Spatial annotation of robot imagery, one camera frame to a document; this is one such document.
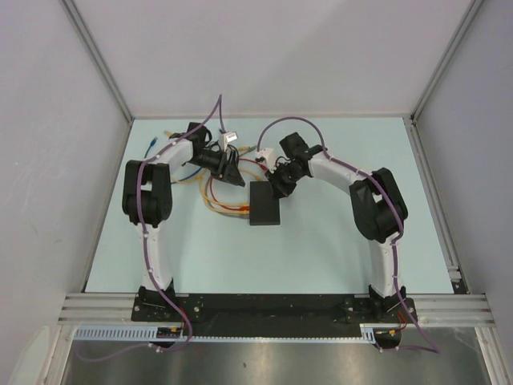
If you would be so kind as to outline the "black network switch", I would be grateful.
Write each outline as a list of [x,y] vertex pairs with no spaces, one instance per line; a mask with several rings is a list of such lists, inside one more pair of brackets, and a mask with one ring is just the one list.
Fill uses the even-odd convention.
[[249,224],[281,224],[280,202],[273,196],[273,188],[268,181],[252,181],[249,185]]

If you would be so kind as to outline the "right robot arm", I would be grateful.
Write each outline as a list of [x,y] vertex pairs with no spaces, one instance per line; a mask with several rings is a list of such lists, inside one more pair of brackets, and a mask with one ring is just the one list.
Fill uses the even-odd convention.
[[329,156],[318,144],[310,147],[294,132],[280,141],[285,160],[272,148],[257,146],[256,160],[265,164],[266,177],[277,199],[289,197],[303,177],[322,180],[347,193],[353,220],[370,243],[372,275],[370,313],[388,322],[405,301],[401,283],[398,241],[408,217],[406,203],[394,175],[387,168],[368,173]]

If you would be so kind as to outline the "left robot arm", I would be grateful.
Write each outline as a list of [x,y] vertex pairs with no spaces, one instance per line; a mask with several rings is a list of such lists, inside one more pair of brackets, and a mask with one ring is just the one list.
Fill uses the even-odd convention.
[[238,169],[235,132],[222,131],[218,140],[204,124],[191,122],[188,130],[171,135],[170,143],[145,160],[125,166],[122,209],[135,226],[143,246],[145,271],[135,298],[132,318],[166,321],[177,311],[172,264],[160,232],[171,216],[172,174],[187,163],[207,170],[224,183],[245,186]]

